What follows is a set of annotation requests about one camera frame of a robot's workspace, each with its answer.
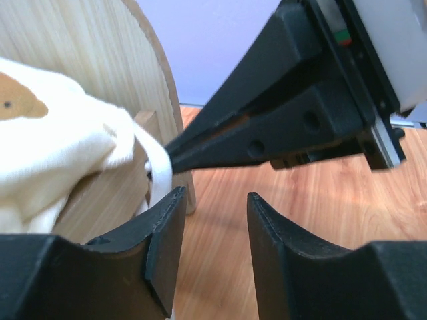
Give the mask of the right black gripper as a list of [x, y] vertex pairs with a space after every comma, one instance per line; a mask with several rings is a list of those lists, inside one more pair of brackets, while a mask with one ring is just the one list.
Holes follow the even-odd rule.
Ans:
[[[267, 161], [285, 169], [357, 154], [372, 170], [405, 160], [404, 133], [389, 120], [398, 99], [356, 6], [333, 1], [332, 7], [344, 20], [347, 45], [317, 1], [280, 3], [222, 86], [167, 146], [175, 174]], [[269, 111], [238, 115], [320, 53], [312, 68], [293, 76], [302, 93]]]

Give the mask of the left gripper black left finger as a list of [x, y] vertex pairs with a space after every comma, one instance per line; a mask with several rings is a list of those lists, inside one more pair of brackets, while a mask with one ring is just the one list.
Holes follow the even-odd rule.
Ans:
[[186, 190], [84, 245], [58, 235], [1, 236], [2, 319], [168, 319]]

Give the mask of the wooden pet bed frame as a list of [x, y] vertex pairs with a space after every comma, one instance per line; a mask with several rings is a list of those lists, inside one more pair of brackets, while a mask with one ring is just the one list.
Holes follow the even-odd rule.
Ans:
[[[68, 76], [123, 107], [162, 146], [183, 129], [170, 66], [135, 1], [2, 1], [1, 59]], [[150, 199], [147, 155], [92, 173], [72, 189], [50, 233], [84, 243], [139, 215]], [[190, 174], [172, 187], [193, 187]]]

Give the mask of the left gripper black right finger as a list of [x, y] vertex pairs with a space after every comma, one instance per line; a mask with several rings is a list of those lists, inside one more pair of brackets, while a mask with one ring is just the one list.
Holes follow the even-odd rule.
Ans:
[[257, 193], [247, 221], [260, 319], [425, 319], [426, 242], [350, 250], [300, 227]]

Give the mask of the large bear print cushion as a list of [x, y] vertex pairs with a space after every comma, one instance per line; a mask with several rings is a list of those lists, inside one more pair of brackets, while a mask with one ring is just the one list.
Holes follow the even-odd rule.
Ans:
[[133, 160], [151, 175], [150, 209], [172, 189], [164, 147], [127, 110], [72, 78], [1, 59], [1, 232], [50, 233], [84, 177]]

